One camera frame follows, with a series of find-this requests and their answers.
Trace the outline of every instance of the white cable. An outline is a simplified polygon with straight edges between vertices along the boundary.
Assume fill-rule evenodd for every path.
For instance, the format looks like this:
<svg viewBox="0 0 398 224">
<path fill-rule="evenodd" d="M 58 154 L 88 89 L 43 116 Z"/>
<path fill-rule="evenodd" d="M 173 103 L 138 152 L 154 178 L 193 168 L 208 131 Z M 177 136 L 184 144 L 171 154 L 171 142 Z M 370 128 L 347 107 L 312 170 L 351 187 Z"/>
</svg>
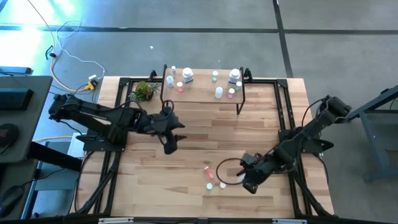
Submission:
<svg viewBox="0 0 398 224">
<path fill-rule="evenodd" d="M 69 22 L 79 22 L 79 25 L 78 25 L 77 29 L 73 30 L 73 31 L 72 31 L 71 33 L 69 33 L 67 36 L 61 36 L 61 35 L 59 35 L 59 34 L 58 34 L 58 31 L 59 31 L 63 26 L 65 26 L 66 24 L 68 24 Z M 62 48 L 62 45 L 61 45 L 60 41 L 58 40 L 59 37 L 60 37 L 60 38 L 63 38 L 63 39 L 66 39 L 66 38 L 70 37 L 73 33 L 79 31 L 80 24 L 81 24 L 81 21 L 66 21 L 64 24 L 62 24 L 62 26 L 60 26 L 60 27 L 57 29 L 56 38 L 55 38 L 55 39 L 57 40 L 57 43 L 58 43 L 58 45 L 60 46 L 61 50 L 63 50 L 64 52 L 66 52 L 70 57 L 73 57 L 73 58 L 75 58 L 75 59 L 77 59 L 77 60 L 79 60 L 79 61 L 81 61 L 81 62 L 85 62 L 85 63 L 95 63 L 95 64 L 97 64 L 98 66 L 100 66 L 100 67 L 102 68 L 102 76 L 98 78 L 98 79 L 100 80 L 100 79 L 104 78 L 104 76 L 105 76 L 105 68 L 104 68 L 102 65 L 100 65 L 98 62 L 95 62 L 95 61 L 86 61 L 86 60 L 82 60 L 82 59 L 80 59 L 80 58 L 78 58 L 78 57 L 76 57 L 76 56 L 71 55 L 67 50 L 65 50 L 64 48 Z"/>
</svg>

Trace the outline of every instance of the succulent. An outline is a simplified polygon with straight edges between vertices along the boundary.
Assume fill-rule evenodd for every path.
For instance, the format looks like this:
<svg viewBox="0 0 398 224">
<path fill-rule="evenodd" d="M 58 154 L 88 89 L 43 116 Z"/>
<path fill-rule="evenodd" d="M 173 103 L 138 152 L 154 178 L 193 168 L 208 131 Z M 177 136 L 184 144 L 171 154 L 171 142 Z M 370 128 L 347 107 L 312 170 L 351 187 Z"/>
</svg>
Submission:
<svg viewBox="0 0 398 224">
<path fill-rule="evenodd" d="M 150 85 L 144 81 L 138 83 L 137 88 L 130 94 L 130 100 L 149 101 L 152 99 L 154 92 L 157 93 L 159 90 L 158 83 Z"/>
</svg>

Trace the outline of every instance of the desk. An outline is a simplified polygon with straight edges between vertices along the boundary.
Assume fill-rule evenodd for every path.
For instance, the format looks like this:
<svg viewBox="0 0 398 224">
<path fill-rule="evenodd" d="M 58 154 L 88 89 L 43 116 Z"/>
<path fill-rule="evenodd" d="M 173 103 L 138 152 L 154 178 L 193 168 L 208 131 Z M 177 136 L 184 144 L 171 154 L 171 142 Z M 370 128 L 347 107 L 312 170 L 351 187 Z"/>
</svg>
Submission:
<svg viewBox="0 0 398 224">
<path fill-rule="evenodd" d="M 104 77 L 98 103 L 114 106 L 119 79 Z M 287 82 L 295 123 L 300 124 L 308 106 L 304 81 L 293 78 L 287 79 Z M 245 84 L 245 87 L 246 104 L 244 113 L 239 116 L 236 115 L 235 105 L 175 103 L 175 114 L 186 126 L 176 130 L 175 134 L 184 134 L 188 138 L 178 142 L 178 150 L 171 155 L 164 154 L 157 138 L 129 133 L 119 166 L 111 215 L 294 217 L 286 174 L 269 177 L 259 186 L 256 195 L 250 194 L 241 185 L 229 185 L 223 190 L 217 186 L 211 191 L 206 189 L 210 181 L 203 171 L 204 167 L 215 168 L 223 159 L 239 158 L 244 152 L 264 154 L 279 141 L 277 132 L 280 126 L 273 86 Z M 158 113 L 161 108 L 159 95 L 155 95 L 150 102 L 141 103 L 141 106 L 148 113 Z M 309 113 L 305 122 L 311 119 Z M 78 188 L 79 207 L 98 185 L 103 157 L 103 152 L 96 152 L 86 162 Z M 312 155 L 303 155 L 303 164 L 308 187 L 324 208 L 333 213 L 322 163 Z M 220 174 L 230 175 L 234 171 L 232 167 L 225 167 Z M 106 199 L 107 189 L 101 212 Z M 300 208 L 304 210 L 299 190 L 298 199 Z"/>
</svg>

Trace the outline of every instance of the gray floor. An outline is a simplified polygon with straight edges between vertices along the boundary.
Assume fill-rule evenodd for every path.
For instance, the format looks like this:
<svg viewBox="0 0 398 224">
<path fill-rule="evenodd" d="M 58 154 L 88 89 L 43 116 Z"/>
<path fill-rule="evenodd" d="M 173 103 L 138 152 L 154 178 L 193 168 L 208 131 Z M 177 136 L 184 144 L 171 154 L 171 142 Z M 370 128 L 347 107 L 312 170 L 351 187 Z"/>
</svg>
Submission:
<svg viewBox="0 0 398 224">
<path fill-rule="evenodd" d="M 53 25 L 81 19 L 83 26 L 93 27 L 277 28 L 271 0 L 33 2 Z M 279 0 L 279 4 L 286 29 L 398 29 L 398 1 L 394 0 Z M 0 23 L 42 21 L 25 1 L 8 0 L 0 13 Z M 397 84 L 396 35 L 289 34 L 286 39 L 294 77 L 305 79 L 310 101 L 336 95 L 357 108 Z M 97 60 L 105 67 L 106 75 L 148 75 L 152 69 L 161 71 L 167 63 L 195 68 L 244 66 L 256 77 L 286 77 L 278 34 L 80 32 L 63 43 L 71 54 Z M 0 31 L 0 64 L 28 66 L 35 75 L 50 75 L 44 52 L 51 44 L 48 32 L 29 26 L 23 31 Z M 61 55 L 55 73 L 76 88 L 88 76 L 100 75 L 101 69 Z M 91 100 L 91 95 L 81 97 Z M 50 102 L 51 96 L 35 138 L 71 135 L 63 124 L 48 120 Z M 325 153 L 325 162 L 336 214 L 397 223 L 398 180 L 372 184 L 362 181 L 361 176 L 376 167 L 360 122 L 332 126 L 323 137 L 335 143 Z M 39 206 L 40 211 L 45 211 L 44 205 Z"/>
</svg>

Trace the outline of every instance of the potted plant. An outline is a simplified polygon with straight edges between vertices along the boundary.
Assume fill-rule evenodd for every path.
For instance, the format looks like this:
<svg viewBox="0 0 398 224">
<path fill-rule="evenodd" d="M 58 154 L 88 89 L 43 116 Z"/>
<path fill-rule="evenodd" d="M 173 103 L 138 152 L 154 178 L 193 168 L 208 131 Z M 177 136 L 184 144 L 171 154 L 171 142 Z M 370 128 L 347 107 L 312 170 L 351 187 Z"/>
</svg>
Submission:
<svg viewBox="0 0 398 224">
<path fill-rule="evenodd" d="M 159 85 L 157 83 L 150 85 L 141 81 L 138 83 L 136 90 L 130 94 L 130 100 L 136 100 L 138 102 L 149 101 L 158 90 Z"/>
</svg>

